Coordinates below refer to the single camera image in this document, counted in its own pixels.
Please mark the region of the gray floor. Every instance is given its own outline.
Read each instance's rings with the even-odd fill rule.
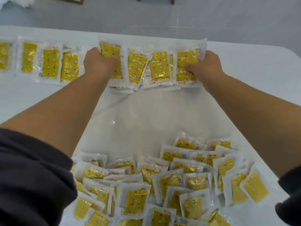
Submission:
[[[301,0],[37,0],[0,25],[283,46],[301,56]]]

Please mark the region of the hand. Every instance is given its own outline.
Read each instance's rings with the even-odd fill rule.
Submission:
[[[225,75],[219,56],[212,51],[206,51],[203,61],[186,64],[185,69],[193,72],[197,79],[203,83],[205,89],[214,79]]]
[[[113,76],[115,66],[118,62],[118,57],[104,58],[101,56],[98,48],[92,48],[86,54],[84,66],[86,74],[105,77],[109,80]]]

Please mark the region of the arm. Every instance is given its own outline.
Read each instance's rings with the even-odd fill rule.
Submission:
[[[71,157],[117,61],[103,58],[93,48],[84,60],[83,76],[4,122],[0,128],[35,137]]]
[[[301,164],[301,107],[226,75],[218,55],[187,64],[234,125],[278,176]]]

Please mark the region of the dark sleeve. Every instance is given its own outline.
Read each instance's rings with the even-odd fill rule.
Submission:
[[[290,197],[276,205],[276,213],[288,225],[301,225],[301,166],[286,173],[278,183]]]
[[[56,148],[0,128],[0,225],[58,225],[77,197],[72,165]]]

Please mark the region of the forearm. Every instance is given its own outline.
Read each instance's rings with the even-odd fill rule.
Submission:
[[[108,80],[85,74],[0,127],[40,139],[71,157]]]
[[[224,74],[206,89],[277,176],[300,165],[300,106]]]

